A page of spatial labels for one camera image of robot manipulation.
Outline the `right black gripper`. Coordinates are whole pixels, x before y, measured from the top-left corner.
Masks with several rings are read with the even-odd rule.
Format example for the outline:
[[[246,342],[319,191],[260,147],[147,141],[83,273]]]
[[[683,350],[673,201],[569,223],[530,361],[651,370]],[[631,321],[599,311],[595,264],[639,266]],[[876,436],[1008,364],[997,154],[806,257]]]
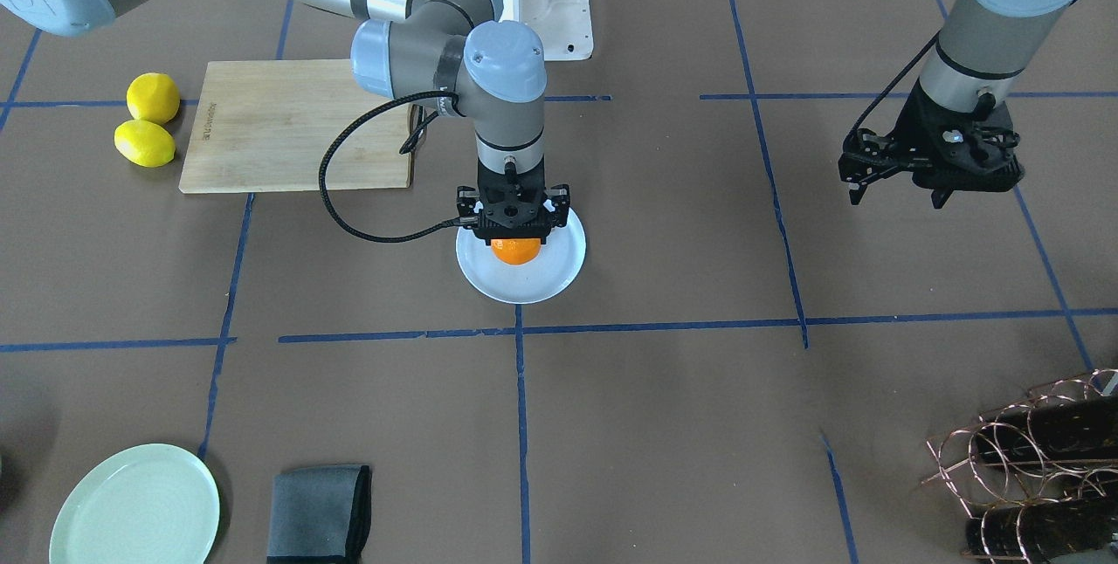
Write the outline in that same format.
[[[480,214],[476,237],[484,243],[496,238],[539,238],[549,234],[546,213],[546,162],[524,173],[504,173],[479,163]]]

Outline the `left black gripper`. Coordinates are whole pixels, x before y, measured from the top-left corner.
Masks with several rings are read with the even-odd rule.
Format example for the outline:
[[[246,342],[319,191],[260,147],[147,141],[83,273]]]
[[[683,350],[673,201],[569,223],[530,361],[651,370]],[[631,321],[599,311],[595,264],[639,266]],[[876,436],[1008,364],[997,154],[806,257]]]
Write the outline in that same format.
[[[917,185],[1013,185],[1014,129],[1010,107],[979,96],[978,112],[939,106],[917,83],[891,137],[850,132],[839,157],[839,178],[859,205],[871,184],[903,170]]]

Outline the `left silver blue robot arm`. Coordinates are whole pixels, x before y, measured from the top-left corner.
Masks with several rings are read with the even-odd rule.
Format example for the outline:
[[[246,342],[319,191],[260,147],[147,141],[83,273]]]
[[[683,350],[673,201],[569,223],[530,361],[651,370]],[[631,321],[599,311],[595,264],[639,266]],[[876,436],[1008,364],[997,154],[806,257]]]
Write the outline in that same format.
[[[1067,8],[1078,0],[955,0],[912,58],[921,72],[889,134],[856,121],[839,178],[850,203],[871,184],[910,173],[935,209],[957,191],[1002,192],[1024,177],[1007,98]]]

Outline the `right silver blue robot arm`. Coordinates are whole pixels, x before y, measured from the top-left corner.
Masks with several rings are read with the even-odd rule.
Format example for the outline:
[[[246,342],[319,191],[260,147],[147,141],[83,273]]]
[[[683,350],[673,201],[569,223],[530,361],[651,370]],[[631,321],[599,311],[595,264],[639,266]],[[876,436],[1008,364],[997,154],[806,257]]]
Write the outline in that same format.
[[[375,118],[404,104],[428,107],[419,123],[467,118],[479,147],[479,184],[458,191],[458,215],[440,229],[463,227],[480,241],[538,239],[567,225],[569,187],[546,184],[546,51],[527,24],[502,20],[503,0],[294,0],[358,20],[353,78],[383,96],[328,145],[318,171],[325,210],[353,237],[375,241],[339,217],[326,187],[339,147]],[[3,0],[4,8],[45,32],[76,38],[100,30],[150,0]]]

